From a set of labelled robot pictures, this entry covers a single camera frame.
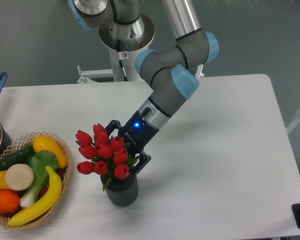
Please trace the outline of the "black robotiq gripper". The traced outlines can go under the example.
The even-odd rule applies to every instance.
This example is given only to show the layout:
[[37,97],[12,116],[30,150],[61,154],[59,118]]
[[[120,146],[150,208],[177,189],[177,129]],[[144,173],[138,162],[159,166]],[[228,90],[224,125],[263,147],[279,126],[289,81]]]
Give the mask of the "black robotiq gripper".
[[114,130],[118,130],[117,136],[123,137],[125,143],[130,143],[128,151],[132,157],[127,162],[129,175],[138,174],[152,159],[150,155],[142,151],[159,132],[158,128],[144,119],[149,112],[149,110],[143,110],[142,112],[137,110],[124,126],[121,125],[120,121],[112,120],[105,127],[109,137]]

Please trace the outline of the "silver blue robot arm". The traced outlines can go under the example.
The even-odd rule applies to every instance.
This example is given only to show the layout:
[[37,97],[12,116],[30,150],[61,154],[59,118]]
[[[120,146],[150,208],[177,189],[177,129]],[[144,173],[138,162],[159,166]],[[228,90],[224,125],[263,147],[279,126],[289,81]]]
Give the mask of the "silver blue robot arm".
[[172,26],[176,44],[157,52],[149,49],[155,29],[140,10],[138,0],[70,0],[68,5],[84,30],[99,29],[103,44],[111,53],[116,81],[142,79],[152,94],[124,126],[114,120],[106,130],[128,142],[132,157],[139,162],[131,169],[139,173],[150,161],[146,144],[158,133],[199,87],[204,63],[219,53],[219,44],[210,32],[204,32],[190,0],[165,0],[163,7]]

